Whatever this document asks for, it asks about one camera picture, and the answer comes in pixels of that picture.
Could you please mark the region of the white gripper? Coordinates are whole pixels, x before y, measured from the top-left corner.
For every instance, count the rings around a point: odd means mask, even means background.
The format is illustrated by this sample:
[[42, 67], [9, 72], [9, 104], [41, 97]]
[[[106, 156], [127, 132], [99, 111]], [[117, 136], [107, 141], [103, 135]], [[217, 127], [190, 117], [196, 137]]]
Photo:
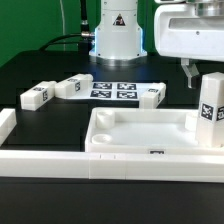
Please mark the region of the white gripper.
[[155, 0], [155, 48], [181, 59], [188, 87], [197, 87], [193, 59], [224, 62], [224, 0]]

